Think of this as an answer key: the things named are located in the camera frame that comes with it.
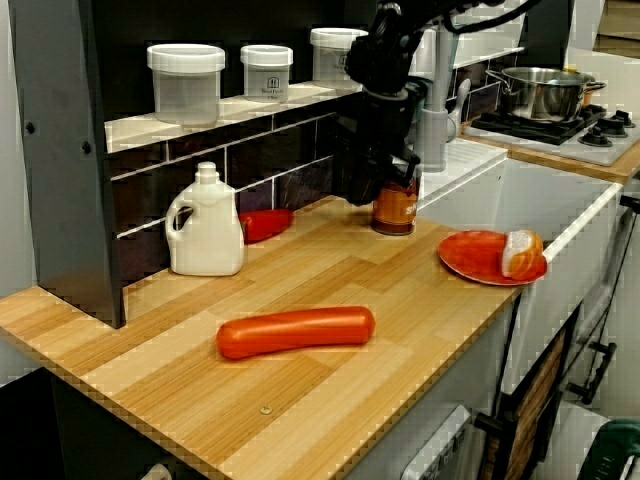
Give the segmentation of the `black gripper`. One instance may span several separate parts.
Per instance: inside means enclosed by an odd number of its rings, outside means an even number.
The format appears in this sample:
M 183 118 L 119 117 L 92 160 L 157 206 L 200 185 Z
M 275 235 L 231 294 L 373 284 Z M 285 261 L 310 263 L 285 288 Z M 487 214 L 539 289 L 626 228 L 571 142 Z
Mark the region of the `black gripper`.
M 335 163 L 349 165 L 357 154 L 391 156 L 384 167 L 385 180 L 408 188 L 420 164 L 420 157 L 406 141 L 417 99 L 413 92 L 363 92 L 355 101 L 349 100 L 336 117 Z M 351 165 L 344 180 L 345 199 L 353 205 L 370 204 L 379 193 L 379 169 L 374 163 Z

